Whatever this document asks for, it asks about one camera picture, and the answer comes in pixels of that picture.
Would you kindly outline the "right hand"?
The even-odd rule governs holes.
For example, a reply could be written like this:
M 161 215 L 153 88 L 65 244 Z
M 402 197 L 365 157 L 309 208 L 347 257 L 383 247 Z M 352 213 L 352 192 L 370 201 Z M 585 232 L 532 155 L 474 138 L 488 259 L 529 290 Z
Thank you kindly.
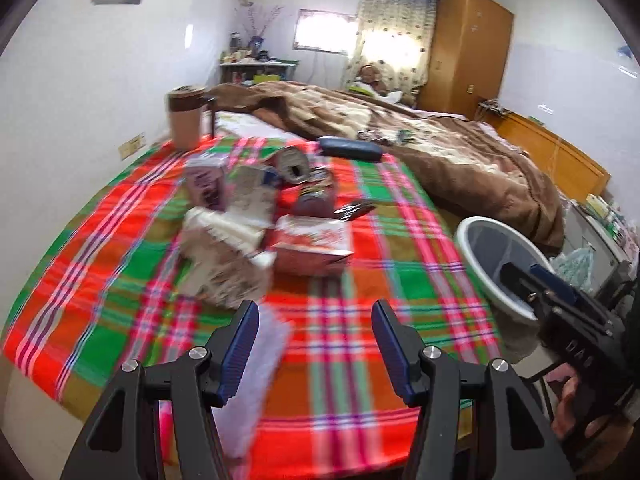
M 578 479 L 626 479 L 639 471 L 639 391 L 583 384 L 570 375 L 551 429 Z

